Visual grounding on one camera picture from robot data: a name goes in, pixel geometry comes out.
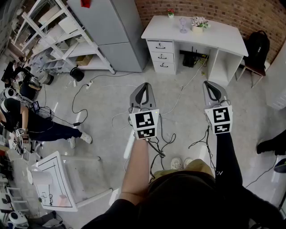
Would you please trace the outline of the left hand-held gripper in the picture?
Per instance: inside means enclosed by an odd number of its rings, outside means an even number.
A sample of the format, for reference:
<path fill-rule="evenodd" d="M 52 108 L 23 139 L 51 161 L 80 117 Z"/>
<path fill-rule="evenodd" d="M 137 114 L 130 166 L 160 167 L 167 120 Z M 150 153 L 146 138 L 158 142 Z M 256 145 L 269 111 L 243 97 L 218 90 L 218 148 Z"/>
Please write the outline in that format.
<path fill-rule="evenodd" d="M 137 140 L 157 137 L 160 110 L 155 108 L 151 84 L 143 83 L 131 93 L 129 124 L 133 127 Z"/>

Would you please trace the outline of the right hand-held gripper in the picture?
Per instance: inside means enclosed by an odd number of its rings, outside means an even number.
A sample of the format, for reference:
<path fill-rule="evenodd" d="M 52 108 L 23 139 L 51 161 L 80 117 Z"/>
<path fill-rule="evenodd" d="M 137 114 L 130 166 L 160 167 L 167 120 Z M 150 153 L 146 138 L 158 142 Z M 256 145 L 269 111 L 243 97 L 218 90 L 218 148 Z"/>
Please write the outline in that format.
<path fill-rule="evenodd" d="M 233 108 L 226 90 L 212 82 L 203 82 L 205 116 L 213 134 L 230 133 L 233 124 Z"/>

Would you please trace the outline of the person's left forearm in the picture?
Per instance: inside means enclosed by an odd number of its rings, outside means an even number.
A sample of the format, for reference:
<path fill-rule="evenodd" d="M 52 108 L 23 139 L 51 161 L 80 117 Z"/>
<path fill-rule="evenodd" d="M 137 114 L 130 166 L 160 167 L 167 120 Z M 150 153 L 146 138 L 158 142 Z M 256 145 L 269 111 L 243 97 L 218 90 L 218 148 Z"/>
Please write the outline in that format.
<path fill-rule="evenodd" d="M 136 140 L 132 147 L 119 198 L 133 205 L 139 204 L 147 194 L 149 175 L 148 143 L 146 140 Z"/>

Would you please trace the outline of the person's right forearm black sleeve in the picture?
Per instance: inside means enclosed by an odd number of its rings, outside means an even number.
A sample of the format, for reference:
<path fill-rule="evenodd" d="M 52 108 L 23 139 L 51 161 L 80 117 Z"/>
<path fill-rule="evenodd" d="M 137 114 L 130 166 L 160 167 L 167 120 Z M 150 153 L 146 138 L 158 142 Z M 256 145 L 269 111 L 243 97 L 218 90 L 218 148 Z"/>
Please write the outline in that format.
<path fill-rule="evenodd" d="M 243 179 L 230 133 L 217 134 L 216 183 L 222 187 L 240 187 Z"/>

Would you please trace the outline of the white desk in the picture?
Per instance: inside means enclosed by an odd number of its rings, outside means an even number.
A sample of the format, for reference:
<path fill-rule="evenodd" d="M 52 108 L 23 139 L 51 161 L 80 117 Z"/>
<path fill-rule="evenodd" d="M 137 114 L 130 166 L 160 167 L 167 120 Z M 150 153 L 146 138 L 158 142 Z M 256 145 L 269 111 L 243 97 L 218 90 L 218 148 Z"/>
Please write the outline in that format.
<path fill-rule="evenodd" d="M 182 34 L 180 18 L 153 16 L 141 37 L 146 41 L 173 42 L 175 73 L 182 64 L 180 51 L 192 51 L 193 47 L 193 52 L 207 56 L 207 79 L 226 88 L 243 57 L 248 56 L 239 30 L 230 25 L 209 21 L 210 28 L 204 29 L 202 33 L 194 33 L 191 30 L 190 17 L 185 17 L 188 32 Z"/>

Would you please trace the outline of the black router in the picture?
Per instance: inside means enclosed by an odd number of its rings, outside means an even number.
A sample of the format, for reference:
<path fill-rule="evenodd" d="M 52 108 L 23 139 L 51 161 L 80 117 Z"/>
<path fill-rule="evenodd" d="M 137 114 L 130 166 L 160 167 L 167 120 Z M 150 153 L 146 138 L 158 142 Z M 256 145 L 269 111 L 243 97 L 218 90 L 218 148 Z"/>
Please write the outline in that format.
<path fill-rule="evenodd" d="M 198 60 L 197 51 L 193 52 L 192 47 L 192 51 L 180 51 L 180 53 L 184 55 L 183 66 L 193 68 Z"/>

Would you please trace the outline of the wooden chair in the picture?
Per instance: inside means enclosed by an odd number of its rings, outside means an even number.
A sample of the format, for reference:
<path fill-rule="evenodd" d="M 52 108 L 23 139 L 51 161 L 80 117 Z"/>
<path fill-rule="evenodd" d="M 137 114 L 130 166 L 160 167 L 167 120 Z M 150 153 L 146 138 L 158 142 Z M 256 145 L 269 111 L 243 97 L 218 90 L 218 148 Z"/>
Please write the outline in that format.
<path fill-rule="evenodd" d="M 259 69 L 246 64 L 245 60 L 242 59 L 234 76 L 236 81 L 238 81 L 245 71 L 249 71 L 251 76 L 251 88 L 253 89 L 266 76 L 266 71 L 269 67 L 270 63 L 267 61 L 265 61 L 264 67 Z"/>

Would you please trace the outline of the person's khaki shorts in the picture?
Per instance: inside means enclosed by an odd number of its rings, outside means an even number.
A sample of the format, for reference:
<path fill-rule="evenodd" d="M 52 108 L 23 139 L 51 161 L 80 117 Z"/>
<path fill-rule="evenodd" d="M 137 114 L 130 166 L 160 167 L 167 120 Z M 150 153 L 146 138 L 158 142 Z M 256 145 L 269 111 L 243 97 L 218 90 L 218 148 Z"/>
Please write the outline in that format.
<path fill-rule="evenodd" d="M 151 176 L 151 179 L 150 179 L 150 182 L 153 182 L 155 180 L 157 180 L 158 178 L 160 177 L 163 177 L 167 174 L 170 174 L 170 173 L 174 173 L 174 172 L 185 172 L 185 171 L 194 171 L 194 172 L 201 172 L 201 173 L 205 173 L 205 174 L 208 174 L 210 175 L 211 177 L 215 177 L 211 171 L 211 168 L 201 159 L 195 159 L 193 160 L 191 163 L 188 164 L 187 168 L 186 169 L 182 169 L 182 170 L 159 170 L 159 171 L 156 171 L 152 176 Z"/>

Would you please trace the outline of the black round bin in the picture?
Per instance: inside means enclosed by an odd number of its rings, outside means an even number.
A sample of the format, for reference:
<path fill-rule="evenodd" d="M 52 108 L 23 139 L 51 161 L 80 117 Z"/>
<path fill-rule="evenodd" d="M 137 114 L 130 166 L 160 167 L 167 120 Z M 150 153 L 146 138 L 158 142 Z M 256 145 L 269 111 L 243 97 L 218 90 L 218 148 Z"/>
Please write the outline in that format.
<path fill-rule="evenodd" d="M 80 82 L 82 81 L 82 79 L 84 78 L 84 72 L 81 71 L 78 67 L 74 67 L 69 75 L 74 79 L 76 80 L 77 82 Z"/>

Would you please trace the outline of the cardboard box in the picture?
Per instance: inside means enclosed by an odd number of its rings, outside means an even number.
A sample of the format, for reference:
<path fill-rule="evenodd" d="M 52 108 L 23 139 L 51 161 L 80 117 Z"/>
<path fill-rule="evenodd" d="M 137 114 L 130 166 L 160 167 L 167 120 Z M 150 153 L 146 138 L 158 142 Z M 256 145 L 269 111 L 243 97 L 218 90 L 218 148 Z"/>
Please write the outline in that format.
<path fill-rule="evenodd" d="M 76 58 L 76 65 L 77 66 L 87 66 L 92 58 L 93 58 L 93 54 L 78 56 Z"/>

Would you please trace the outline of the grey refrigerator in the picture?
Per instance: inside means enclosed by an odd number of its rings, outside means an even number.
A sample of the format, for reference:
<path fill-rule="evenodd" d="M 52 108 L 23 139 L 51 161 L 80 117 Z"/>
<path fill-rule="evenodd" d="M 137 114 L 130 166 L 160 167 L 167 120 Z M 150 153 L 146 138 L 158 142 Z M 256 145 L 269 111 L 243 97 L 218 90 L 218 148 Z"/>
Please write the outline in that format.
<path fill-rule="evenodd" d="M 115 71 L 142 72 L 149 60 L 144 28 L 134 0 L 67 0 Z"/>

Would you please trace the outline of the pink white flowers in pot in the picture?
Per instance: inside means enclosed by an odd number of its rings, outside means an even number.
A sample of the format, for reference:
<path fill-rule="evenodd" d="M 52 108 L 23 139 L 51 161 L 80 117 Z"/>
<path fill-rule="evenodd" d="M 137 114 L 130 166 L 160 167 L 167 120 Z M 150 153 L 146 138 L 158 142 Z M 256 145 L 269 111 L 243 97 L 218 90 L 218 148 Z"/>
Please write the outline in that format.
<path fill-rule="evenodd" d="M 191 30 L 194 33 L 202 33 L 204 29 L 210 28 L 209 21 L 206 20 L 204 17 L 191 17 L 190 18 L 191 22 Z"/>

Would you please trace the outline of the white metal shelf rack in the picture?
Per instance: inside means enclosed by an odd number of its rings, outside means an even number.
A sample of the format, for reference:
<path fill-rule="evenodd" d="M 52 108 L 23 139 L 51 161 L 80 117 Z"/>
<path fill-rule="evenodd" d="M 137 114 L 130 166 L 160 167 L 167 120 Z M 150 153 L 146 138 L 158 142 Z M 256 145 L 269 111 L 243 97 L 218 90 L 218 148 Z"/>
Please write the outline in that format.
<path fill-rule="evenodd" d="M 20 52 L 23 67 L 49 73 L 74 67 L 115 73 L 67 0 L 20 0 L 12 10 L 16 15 L 10 41 Z M 76 65 L 78 56 L 91 54 L 87 66 Z"/>

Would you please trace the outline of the small white table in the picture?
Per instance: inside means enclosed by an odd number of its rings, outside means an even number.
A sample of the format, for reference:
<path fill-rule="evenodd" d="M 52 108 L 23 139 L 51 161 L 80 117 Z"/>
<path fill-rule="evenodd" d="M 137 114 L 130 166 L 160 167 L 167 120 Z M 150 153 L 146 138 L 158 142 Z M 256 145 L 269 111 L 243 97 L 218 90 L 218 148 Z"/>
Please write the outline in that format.
<path fill-rule="evenodd" d="M 50 185 L 34 185 L 38 194 L 40 203 L 44 209 L 52 211 L 76 212 L 82 206 L 92 203 L 110 193 L 113 189 L 110 187 L 103 192 L 76 202 L 75 191 L 71 184 L 75 184 L 84 193 L 84 187 L 80 180 L 78 170 L 72 170 L 69 176 L 66 172 L 65 165 L 69 162 L 96 162 L 100 157 L 79 157 L 61 155 L 58 151 L 27 167 L 28 170 L 46 171 L 51 173 L 53 183 Z"/>

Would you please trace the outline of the white backpack round window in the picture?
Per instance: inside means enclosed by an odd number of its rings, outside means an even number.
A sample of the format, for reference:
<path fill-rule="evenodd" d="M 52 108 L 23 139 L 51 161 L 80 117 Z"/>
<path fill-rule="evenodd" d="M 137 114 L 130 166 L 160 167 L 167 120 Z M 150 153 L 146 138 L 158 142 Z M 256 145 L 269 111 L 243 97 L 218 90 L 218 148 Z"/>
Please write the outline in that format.
<path fill-rule="evenodd" d="M 3 92 L 3 97 L 4 99 L 8 99 L 8 98 L 13 98 L 16 100 L 21 99 L 21 96 L 19 95 L 19 93 L 17 93 L 16 90 L 12 88 L 5 88 Z"/>
<path fill-rule="evenodd" d="M 13 223 L 14 226 L 29 226 L 26 216 L 20 211 L 10 212 L 8 216 L 9 220 Z"/>

